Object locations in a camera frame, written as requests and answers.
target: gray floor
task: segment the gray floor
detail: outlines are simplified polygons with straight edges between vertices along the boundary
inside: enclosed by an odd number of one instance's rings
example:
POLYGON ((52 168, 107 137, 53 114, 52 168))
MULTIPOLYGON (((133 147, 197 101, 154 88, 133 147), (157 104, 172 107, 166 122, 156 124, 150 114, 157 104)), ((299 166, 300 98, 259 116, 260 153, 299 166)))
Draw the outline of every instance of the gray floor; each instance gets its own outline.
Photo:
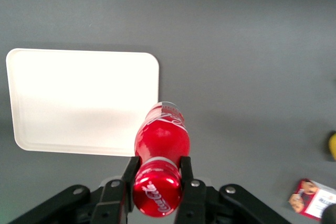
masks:
MULTIPOLYGON (((194 174, 236 183, 291 223, 301 178, 336 188, 336 0, 0 0, 0 223, 73 184, 96 189, 128 159, 16 146, 5 58, 13 48, 149 52, 176 103, 194 174)), ((129 223, 173 223, 139 212, 129 223)))

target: white tray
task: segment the white tray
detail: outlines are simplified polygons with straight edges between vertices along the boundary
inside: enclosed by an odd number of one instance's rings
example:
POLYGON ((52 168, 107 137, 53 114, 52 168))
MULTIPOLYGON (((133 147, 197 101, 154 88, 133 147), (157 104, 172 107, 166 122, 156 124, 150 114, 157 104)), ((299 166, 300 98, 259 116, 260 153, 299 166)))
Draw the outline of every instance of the white tray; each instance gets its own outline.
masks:
POLYGON ((140 52, 13 49, 14 137, 25 150, 132 156, 158 101, 159 64, 140 52))

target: metal screw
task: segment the metal screw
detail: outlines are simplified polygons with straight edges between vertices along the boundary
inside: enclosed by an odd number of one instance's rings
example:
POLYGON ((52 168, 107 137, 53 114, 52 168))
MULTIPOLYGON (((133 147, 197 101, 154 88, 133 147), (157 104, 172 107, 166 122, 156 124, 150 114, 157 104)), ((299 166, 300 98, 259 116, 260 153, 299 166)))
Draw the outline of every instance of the metal screw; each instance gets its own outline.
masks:
POLYGON ((84 191, 84 189, 82 187, 80 188, 77 188, 73 191, 73 194, 76 195, 76 194, 81 194, 82 192, 84 191))
POLYGON ((194 187, 200 186, 200 184, 201 183, 198 180, 191 181, 191 185, 194 186, 194 187))
POLYGON ((228 186, 225 188, 225 191, 228 193, 228 194, 234 194, 236 192, 236 189, 232 186, 228 186))
POLYGON ((120 185, 120 181, 119 180, 114 180, 114 181, 112 181, 112 183, 111 183, 111 187, 117 187, 117 186, 119 186, 120 185))

